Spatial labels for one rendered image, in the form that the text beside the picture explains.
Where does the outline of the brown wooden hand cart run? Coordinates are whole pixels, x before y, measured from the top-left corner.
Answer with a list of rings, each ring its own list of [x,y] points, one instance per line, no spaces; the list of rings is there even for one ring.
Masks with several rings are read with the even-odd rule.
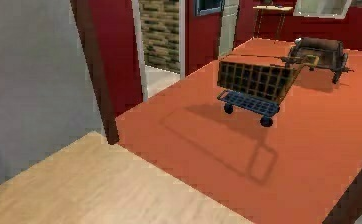
[[[329,69],[334,73],[332,83],[337,84],[344,72],[349,72],[347,67],[348,54],[344,52],[343,42],[312,37],[301,37],[294,41],[290,48],[289,57],[302,57],[314,55],[319,58],[316,65],[319,69]]]

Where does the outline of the pale grey room door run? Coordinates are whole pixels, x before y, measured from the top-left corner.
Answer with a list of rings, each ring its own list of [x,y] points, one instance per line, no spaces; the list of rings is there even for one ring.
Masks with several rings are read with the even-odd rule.
[[[224,0],[219,38],[219,56],[227,55],[234,44],[239,0]]]

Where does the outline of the blue framed wall picture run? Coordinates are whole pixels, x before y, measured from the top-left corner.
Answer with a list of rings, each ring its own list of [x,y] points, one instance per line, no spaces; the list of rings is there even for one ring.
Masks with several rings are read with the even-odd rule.
[[[224,0],[194,0],[194,15],[205,16],[221,12]]]

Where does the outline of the white framed window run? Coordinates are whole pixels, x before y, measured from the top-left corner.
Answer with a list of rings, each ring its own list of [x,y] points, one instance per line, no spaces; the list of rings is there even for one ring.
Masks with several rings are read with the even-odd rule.
[[[294,16],[344,19],[353,0],[297,0]]]

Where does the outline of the yellow top side table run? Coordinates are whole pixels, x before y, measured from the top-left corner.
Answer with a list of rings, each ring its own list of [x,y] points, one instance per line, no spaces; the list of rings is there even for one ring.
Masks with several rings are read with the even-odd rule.
[[[254,37],[260,37],[260,30],[262,25],[262,18],[265,11],[275,11],[280,14],[279,22],[275,32],[275,38],[278,39],[285,22],[286,14],[293,10],[292,6],[281,6],[281,5],[257,5],[253,6],[255,10],[255,26],[254,26]]]

